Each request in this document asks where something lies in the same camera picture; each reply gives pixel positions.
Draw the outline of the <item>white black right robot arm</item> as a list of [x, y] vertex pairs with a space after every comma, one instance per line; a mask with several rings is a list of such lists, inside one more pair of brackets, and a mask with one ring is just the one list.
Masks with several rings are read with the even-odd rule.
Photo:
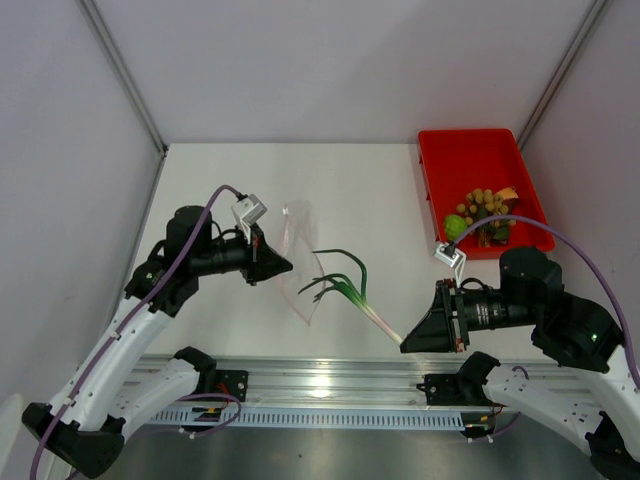
[[530, 326], [532, 344], [583, 381], [596, 406], [537, 386], [483, 352], [465, 360], [444, 393], [426, 376], [418, 387], [427, 402], [514, 408], [573, 443], [603, 477], [638, 478], [638, 371], [627, 364], [621, 327], [601, 305], [567, 292], [560, 265], [535, 247], [505, 251], [499, 270], [497, 289], [475, 278], [438, 281], [431, 307], [401, 341], [401, 352], [463, 352], [474, 331]]

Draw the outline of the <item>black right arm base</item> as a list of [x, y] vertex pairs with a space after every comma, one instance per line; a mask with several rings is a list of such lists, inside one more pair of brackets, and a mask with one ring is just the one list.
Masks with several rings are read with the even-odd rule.
[[484, 377], [461, 373], [427, 374], [416, 389], [425, 395], [429, 406], [490, 407], [494, 403], [484, 393], [485, 382]]

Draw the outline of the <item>clear pink-dotted zip bag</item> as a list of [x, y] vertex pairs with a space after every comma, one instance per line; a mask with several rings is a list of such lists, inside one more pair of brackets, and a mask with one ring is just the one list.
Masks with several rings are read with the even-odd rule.
[[317, 248], [315, 211], [307, 200], [293, 200], [282, 208], [283, 222], [277, 252], [288, 260], [293, 269], [276, 278], [276, 285], [294, 315], [310, 326], [319, 304], [314, 298], [325, 287], [321, 282], [301, 290], [315, 278], [324, 277], [325, 270], [314, 253]]

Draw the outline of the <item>red plastic bin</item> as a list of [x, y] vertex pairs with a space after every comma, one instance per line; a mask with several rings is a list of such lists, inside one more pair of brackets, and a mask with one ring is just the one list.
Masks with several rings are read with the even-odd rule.
[[425, 130], [418, 147], [436, 238], [446, 239], [444, 218], [477, 189], [512, 187], [515, 213], [544, 223], [546, 217], [513, 133], [506, 128]]

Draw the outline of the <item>brown longan fruit bunch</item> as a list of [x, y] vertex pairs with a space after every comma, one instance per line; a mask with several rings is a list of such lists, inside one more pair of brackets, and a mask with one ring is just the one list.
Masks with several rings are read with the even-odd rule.
[[479, 220], [490, 218], [488, 223], [473, 232], [477, 238], [478, 246], [482, 248], [506, 245], [511, 235], [511, 229], [516, 224], [515, 220], [496, 219], [498, 216], [512, 214], [519, 204], [513, 209], [509, 208], [506, 204], [494, 199], [496, 192], [491, 189], [475, 189], [466, 195], [464, 202], [455, 207], [455, 213], [464, 217], [468, 226]]

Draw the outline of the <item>aluminium corner post right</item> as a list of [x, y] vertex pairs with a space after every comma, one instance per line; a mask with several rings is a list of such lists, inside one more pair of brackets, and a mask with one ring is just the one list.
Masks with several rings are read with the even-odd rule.
[[580, 57], [586, 51], [589, 42], [596, 34], [609, 9], [613, 5], [614, 1], [612, 0], [593, 0], [589, 2], [584, 15], [563, 50], [534, 108], [517, 135], [516, 142], [520, 151], [526, 148], [527, 143], [540, 125], [555, 98], [560, 93]]

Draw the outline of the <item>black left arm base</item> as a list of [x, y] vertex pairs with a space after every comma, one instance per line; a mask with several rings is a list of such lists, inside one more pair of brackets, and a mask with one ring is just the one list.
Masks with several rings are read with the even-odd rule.
[[248, 386], [246, 370], [211, 370], [201, 375], [196, 393], [224, 393], [244, 402]]

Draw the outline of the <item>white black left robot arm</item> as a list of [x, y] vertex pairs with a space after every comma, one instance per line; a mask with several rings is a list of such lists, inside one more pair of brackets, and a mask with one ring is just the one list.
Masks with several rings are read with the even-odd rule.
[[207, 207], [178, 209], [125, 287], [109, 328], [72, 379], [46, 403], [31, 403], [22, 423], [73, 474], [95, 479], [115, 462], [126, 441], [149, 419], [182, 399], [239, 404], [208, 354], [184, 347], [150, 379], [122, 386], [149, 345], [199, 290], [204, 276], [241, 274], [251, 286], [293, 266], [266, 242], [258, 225], [267, 209], [255, 197], [232, 207], [235, 228], [214, 234]]

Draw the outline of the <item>aluminium corner post left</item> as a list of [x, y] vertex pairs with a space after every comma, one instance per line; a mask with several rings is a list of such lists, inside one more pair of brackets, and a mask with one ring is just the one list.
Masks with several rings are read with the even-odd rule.
[[105, 21], [96, 1], [78, 0], [76, 4], [86, 20], [97, 45], [101, 49], [109, 67], [120, 85], [133, 114], [142, 126], [150, 143], [158, 155], [163, 158], [168, 150], [160, 130], [153, 119], [146, 101], [132, 76], [127, 62]]

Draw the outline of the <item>green custard apple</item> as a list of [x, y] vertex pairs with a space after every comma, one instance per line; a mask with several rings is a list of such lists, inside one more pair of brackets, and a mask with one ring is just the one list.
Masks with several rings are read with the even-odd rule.
[[457, 214], [447, 215], [443, 220], [445, 237], [448, 241], [455, 241], [468, 227], [464, 217]]

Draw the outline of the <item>aluminium corner post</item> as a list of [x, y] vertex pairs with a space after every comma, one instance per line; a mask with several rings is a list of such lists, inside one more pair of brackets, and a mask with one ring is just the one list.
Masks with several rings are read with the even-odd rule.
[[76, 4], [86, 20], [97, 45], [101, 49], [109, 67], [120, 85], [133, 114], [142, 126], [150, 143], [158, 155], [163, 158], [168, 150], [160, 130], [153, 119], [146, 101], [132, 76], [127, 62], [105, 21], [96, 1], [78, 0]]
[[612, 0], [593, 0], [589, 2], [584, 15], [563, 50], [534, 108], [517, 135], [516, 142], [520, 151], [526, 148], [527, 143], [540, 125], [555, 98], [560, 93], [580, 57], [586, 51], [589, 42], [596, 34], [609, 9], [613, 5], [614, 1]]

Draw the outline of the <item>aluminium front rail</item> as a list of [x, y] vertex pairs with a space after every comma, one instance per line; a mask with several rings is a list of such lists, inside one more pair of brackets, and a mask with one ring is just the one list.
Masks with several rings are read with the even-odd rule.
[[[147, 380], [169, 361], [168, 355], [145, 355], [125, 380], [133, 387]], [[425, 408], [425, 394], [416, 389], [428, 373], [452, 374], [462, 360], [409, 359], [295, 359], [219, 357], [221, 370], [249, 373], [245, 405], [255, 407], [321, 409]], [[599, 406], [576, 374], [549, 362], [524, 365], [538, 387], [578, 404]]]

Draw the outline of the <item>green spring onion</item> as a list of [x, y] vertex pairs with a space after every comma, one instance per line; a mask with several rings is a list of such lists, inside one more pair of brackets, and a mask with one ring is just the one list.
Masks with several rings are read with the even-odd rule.
[[310, 283], [302, 287], [297, 294], [315, 287], [318, 284], [324, 284], [325, 287], [314, 295], [312, 302], [319, 303], [322, 298], [330, 292], [338, 292], [344, 296], [352, 305], [354, 305], [364, 316], [373, 322], [380, 330], [387, 335], [394, 344], [399, 347], [402, 337], [391, 327], [391, 325], [379, 315], [375, 309], [369, 304], [367, 298], [368, 270], [365, 263], [353, 253], [344, 249], [322, 249], [314, 250], [314, 254], [340, 254], [353, 261], [360, 269], [360, 287], [357, 288], [353, 281], [344, 273], [336, 272], [324, 274], [314, 277]]

